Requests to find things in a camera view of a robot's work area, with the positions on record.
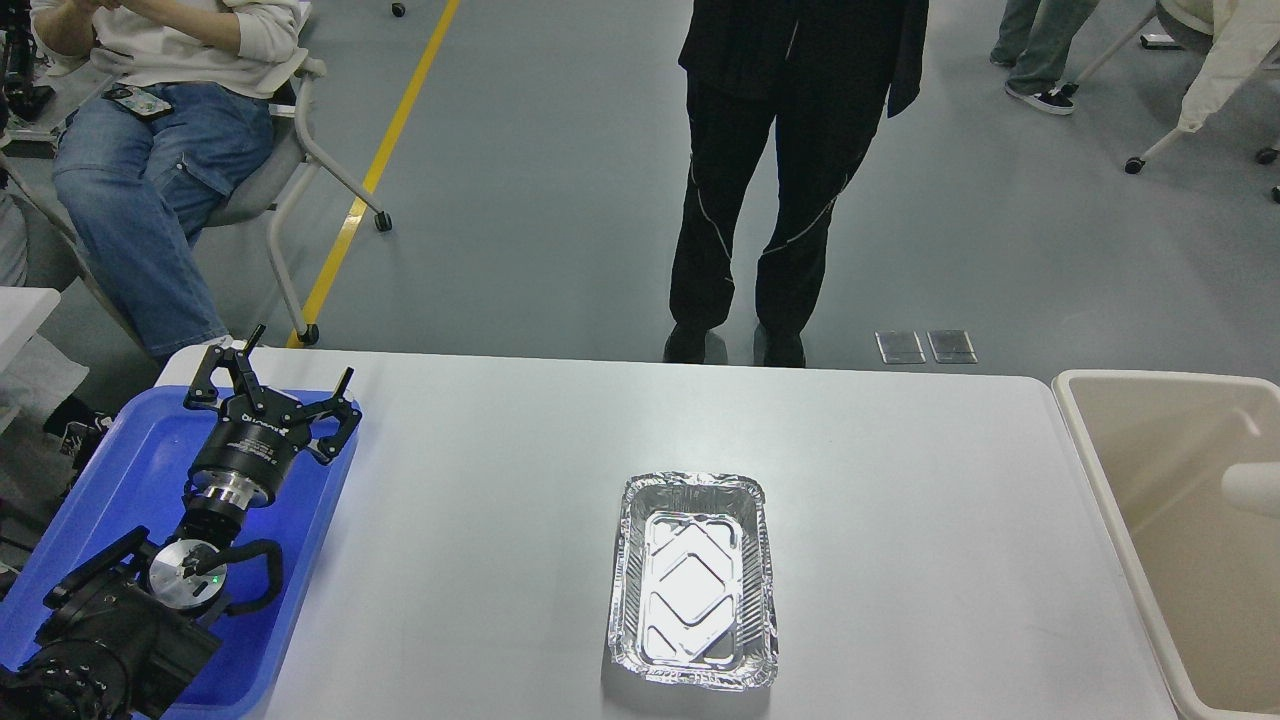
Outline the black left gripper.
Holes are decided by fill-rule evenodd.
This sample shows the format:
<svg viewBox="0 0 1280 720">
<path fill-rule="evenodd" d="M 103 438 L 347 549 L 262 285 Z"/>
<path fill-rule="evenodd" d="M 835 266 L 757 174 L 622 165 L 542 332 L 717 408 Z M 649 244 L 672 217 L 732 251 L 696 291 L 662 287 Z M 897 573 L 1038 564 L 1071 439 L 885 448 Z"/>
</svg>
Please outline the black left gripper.
<svg viewBox="0 0 1280 720">
<path fill-rule="evenodd" d="M 204 447 L 188 469 L 187 495 L 219 498 L 239 509 L 275 502 L 302 448 L 321 466 L 340 456 L 362 421 L 347 397 L 355 369 L 346 368 L 333 393 L 302 404 L 294 396 L 265 389 L 250 361 L 266 327 L 256 325 L 242 347 L 233 341 L 209 345 L 183 400 L 191 410 L 218 413 Z M 219 398 L 212 383 L 216 369 L 227 370 L 233 395 Z M 326 436 L 314 427 L 335 420 Z"/>
</svg>

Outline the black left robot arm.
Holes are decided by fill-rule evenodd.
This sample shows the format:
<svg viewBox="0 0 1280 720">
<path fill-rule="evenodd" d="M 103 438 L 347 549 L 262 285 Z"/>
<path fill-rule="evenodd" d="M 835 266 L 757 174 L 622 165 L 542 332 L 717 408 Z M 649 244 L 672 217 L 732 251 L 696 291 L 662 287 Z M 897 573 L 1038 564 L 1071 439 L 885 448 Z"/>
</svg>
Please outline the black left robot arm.
<svg viewBox="0 0 1280 720">
<path fill-rule="evenodd" d="M 132 400 L 3 601 L 5 719 L 236 719 L 274 680 L 355 452 L 337 388 L 209 346 Z"/>
</svg>

